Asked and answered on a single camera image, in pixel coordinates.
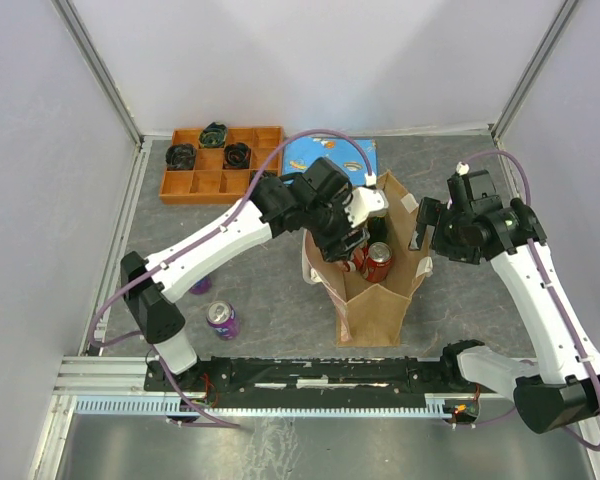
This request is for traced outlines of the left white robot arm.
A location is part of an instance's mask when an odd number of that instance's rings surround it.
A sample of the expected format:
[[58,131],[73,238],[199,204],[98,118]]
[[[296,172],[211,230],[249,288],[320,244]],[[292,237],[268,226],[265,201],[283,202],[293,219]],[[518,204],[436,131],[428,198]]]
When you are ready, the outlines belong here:
[[265,176],[223,215],[179,243],[146,258],[121,261],[124,301],[142,336],[166,367],[167,379],[189,390],[201,378],[177,301],[193,285],[241,253],[285,232],[307,230],[324,261],[348,260],[369,237],[366,222],[387,209],[375,175],[363,186],[327,158],[302,173]]

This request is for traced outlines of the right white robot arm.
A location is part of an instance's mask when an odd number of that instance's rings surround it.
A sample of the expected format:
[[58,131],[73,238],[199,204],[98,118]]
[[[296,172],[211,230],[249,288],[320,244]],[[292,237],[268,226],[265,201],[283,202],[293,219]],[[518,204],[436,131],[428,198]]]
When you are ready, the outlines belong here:
[[503,205],[486,170],[460,164],[447,186],[448,201],[420,202],[411,249],[428,243],[452,261],[487,261],[514,301],[536,362],[459,341],[443,351],[440,382],[452,391],[477,383],[500,394],[537,434],[600,417],[600,352],[566,297],[535,212],[519,198]]

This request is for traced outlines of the red coke can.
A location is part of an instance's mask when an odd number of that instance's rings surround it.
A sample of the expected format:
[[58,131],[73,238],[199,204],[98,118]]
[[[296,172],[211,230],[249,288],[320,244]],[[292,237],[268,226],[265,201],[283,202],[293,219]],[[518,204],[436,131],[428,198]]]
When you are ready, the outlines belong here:
[[392,262],[390,246],[384,242],[374,242],[367,249],[362,277],[368,282],[380,283],[388,276]]
[[342,264],[345,272],[354,272],[359,270],[359,266],[353,260],[343,261]]
[[366,245],[356,247],[351,255],[351,262],[358,272],[364,270],[365,261],[367,258],[368,247]]

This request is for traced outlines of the green glass bottle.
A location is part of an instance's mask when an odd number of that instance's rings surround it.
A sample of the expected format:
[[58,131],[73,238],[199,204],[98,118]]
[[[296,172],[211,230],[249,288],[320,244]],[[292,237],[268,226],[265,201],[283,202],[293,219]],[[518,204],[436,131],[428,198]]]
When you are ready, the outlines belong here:
[[369,233],[368,245],[374,243],[385,243],[388,237],[388,225],[385,216],[372,217],[367,222]]

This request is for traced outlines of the red coke can front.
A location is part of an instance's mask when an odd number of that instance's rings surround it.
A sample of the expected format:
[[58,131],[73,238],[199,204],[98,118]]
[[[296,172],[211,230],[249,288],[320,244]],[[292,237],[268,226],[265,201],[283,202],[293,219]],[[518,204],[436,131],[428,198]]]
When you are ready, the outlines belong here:
[[358,272],[364,270],[365,261],[367,258],[368,247],[366,245],[356,247],[351,255],[351,262]]

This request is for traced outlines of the brown canvas tote bag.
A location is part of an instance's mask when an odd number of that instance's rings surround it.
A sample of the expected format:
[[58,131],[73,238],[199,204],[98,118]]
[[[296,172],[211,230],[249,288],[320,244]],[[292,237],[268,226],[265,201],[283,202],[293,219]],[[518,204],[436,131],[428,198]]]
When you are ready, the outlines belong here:
[[339,347],[393,347],[401,344],[401,328],[412,298],[432,274],[430,249],[410,249],[418,203],[392,172],[378,178],[389,202],[387,243],[392,250],[388,276],[380,283],[363,279],[327,263],[309,232],[303,235],[302,272],[308,283],[320,284],[336,312],[335,343]]

